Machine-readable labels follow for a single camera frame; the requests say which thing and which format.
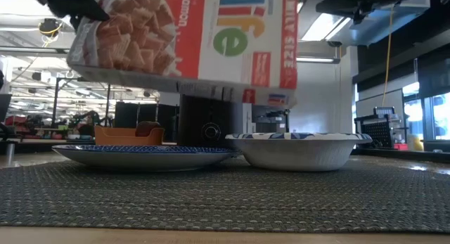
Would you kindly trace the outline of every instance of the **white bowl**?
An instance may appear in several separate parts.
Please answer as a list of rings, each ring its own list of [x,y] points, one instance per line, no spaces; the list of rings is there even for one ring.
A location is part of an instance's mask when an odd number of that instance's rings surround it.
[[[253,166],[287,171],[331,171],[341,168],[366,134],[229,134]]]

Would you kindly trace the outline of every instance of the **blue rimmed plate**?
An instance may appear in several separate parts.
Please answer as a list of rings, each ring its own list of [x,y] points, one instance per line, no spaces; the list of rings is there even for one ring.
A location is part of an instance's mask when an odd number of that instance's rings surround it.
[[[229,134],[245,159],[256,167],[287,171],[330,171],[341,168],[367,134]]]
[[[76,162],[116,169],[180,171],[198,169],[229,158],[227,148],[187,146],[54,146],[53,150]]]

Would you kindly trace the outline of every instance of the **life logo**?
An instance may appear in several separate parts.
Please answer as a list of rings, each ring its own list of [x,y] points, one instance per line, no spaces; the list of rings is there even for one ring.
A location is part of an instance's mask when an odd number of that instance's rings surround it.
[[[265,4],[266,0],[220,0],[217,26],[223,29],[214,37],[214,49],[227,57],[244,52],[248,35],[252,33],[258,38],[266,29],[263,20]]]

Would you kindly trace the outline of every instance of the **woven placemat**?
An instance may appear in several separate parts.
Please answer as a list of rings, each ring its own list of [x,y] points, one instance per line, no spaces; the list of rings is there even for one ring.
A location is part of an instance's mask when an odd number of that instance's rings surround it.
[[[243,160],[168,173],[49,163],[0,169],[0,226],[450,233],[450,176],[363,161],[326,173]]]

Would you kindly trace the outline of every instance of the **blue patterned bowl rim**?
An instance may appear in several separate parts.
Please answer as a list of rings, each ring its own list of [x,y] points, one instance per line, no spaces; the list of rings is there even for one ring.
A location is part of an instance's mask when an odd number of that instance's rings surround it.
[[[255,133],[255,134],[229,134],[226,139],[255,139],[255,140],[306,140],[306,141],[343,141],[351,140],[359,143],[368,143],[372,138],[367,134],[323,134],[323,133]]]
[[[95,146],[95,145],[61,145],[53,146],[54,150],[75,150],[102,153],[168,153],[168,154],[195,154],[195,153],[234,153],[228,148],[205,148],[190,146]]]

